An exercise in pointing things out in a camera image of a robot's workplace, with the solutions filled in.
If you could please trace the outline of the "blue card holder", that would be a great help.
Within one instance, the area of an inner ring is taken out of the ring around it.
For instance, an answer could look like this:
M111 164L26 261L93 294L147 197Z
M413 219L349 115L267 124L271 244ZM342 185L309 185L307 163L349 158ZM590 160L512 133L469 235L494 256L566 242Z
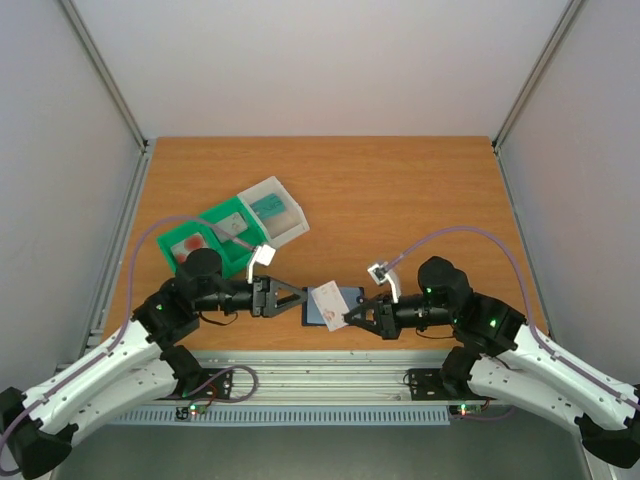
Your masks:
M302 306L301 325L303 327L328 327L327 320L335 317L335 311L327 309L328 304L319 305L312 294L314 287L305 287L308 294L307 301ZM339 291L345 303L343 312L346 313L357 307L364 298L364 288L355 286L340 286Z

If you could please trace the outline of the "white floral credit card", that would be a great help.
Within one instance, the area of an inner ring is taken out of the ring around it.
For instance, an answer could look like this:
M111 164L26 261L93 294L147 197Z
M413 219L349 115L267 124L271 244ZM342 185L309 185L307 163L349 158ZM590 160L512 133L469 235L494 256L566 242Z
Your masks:
M346 327L347 324L344 322L344 315L349 311L346 313L343 312L345 303L341 296L337 283L335 281L330 281L314 288L315 290L312 292L312 294L315 298L315 301L319 305L328 304L327 309L335 311L335 317L333 319L327 320L327 329L330 332L333 332Z

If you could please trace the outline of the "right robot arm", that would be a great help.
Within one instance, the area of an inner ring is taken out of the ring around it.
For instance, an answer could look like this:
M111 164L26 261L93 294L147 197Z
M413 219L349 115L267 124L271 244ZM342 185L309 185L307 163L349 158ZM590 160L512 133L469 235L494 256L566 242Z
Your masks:
M543 334L505 302L474 291L466 274L433 256L419 293L366 299L345 322L384 340L408 328L448 325L458 346L440 369L442 387L499 400L578 436L598 459L629 469L639 460L639 389L603 373Z

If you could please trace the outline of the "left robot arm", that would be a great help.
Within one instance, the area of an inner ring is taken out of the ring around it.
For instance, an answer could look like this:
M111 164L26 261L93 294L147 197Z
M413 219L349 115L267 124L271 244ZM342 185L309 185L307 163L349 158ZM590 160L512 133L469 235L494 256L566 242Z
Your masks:
M13 472L38 479L127 410L202 391L202 368L181 344L199 328L202 313L246 311L273 318L306 299L305 290L268 275L248 272L243 280L226 279L216 251L191 252L104 342L38 385L2 391L1 446L16 463Z

